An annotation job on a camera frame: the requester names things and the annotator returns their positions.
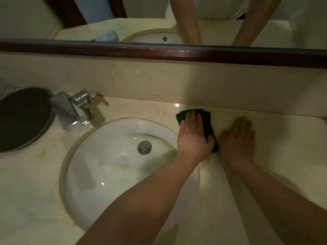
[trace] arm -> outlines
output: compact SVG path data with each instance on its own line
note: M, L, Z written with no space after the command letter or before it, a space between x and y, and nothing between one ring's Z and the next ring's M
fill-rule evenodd
M253 0L233 46L251 46L282 0Z
M119 196L77 245L151 244L168 218L178 194L199 162L210 155L212 136L204 137L201 115L186 114L178 135L177 156Z
M288 244L327 244L327 211L315 205L253 163L251 121L235 120L219 141L220 152L239 174L276 233Z
M170 0L178 27L187 45L203 45L193 0Z

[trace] reflected countertop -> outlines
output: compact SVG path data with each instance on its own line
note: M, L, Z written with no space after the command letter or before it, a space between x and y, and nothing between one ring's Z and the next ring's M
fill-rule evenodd
M103 118L95 114L94 126L133 117L155 121L177 133L176 113L204 108L211 112L213 129L219 135L235 117L247 116L253 120L257 132L257 162L327 208L327 129L322 119L114 97L104 97L98 103L98 115L101 113ZM35 143L20 151L0 154L0 244L74 245L83 235L64 209L59 195L59 173L71 147L92 129L89 123L66 132L56 118ZM252 243L248 235L251 231L265 235L262 239L268 236L270 241L277 239L271 227L260 223L266 221L259 220L262 215L259 211L253 216L258 222L252 220L252 223L260 227L245 226L247 222L242 219L248 216L238 209L237 200L249 200L240 189L231 191L235 186L230 187L229 183L234 180L228 179L220 162L216 153L200 164L200 190L185 221L174 235L159 239L156 244L246 245Z
M235 39L242 20L199 20L205 45L229 46ZM178 33L175 20L117 18L61 30L54 39L92 41L114 31L125 42L135 35L153 32ZM292 26L288 20L271 20L253 42L254 47L296 48Z

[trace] chrome faucet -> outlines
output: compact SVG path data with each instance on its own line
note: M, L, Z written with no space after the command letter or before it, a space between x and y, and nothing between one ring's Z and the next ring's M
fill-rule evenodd
M84 104L91 103L91 99L92 96L86 90L73 96L61 92L50 98L50 103L63 129L70 131L76 126L87 124L92 119L90 110L83 108Z

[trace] reflected sink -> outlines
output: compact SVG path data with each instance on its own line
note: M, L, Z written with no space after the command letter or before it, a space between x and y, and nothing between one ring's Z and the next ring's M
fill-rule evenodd
M142 141L152 146L148 154L138 150ZM97 129L79 145L67 167L63 198L71 217L87 230L119 195L169 162L176 149L177 135L154 122L122 119ZM196 168L161 233L182 221L197 190Z
M152 44L177 44L182 45L183 42L178 34L168 32L150 33L134 37L131 40L124 42L128 43L152 43Z

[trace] sponge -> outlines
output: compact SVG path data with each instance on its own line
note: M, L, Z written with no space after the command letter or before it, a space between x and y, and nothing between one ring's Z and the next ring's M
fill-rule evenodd
M181 124L182 120L185 119L185 115L187 112L191 112L191 110L185 110L181 111L178 114L176 114L176 118L179 124ZM203 109L194 109L196 114L201 114L202 117L202 124L203 124L203 130L204 130L204 136L208 140L208 136L211 135L214 140L215 140L215 145L214 148L212 149L212 152L218 151L218 144L217 144L217 139L215 137L214 131L211 126L211 113L204 111Z

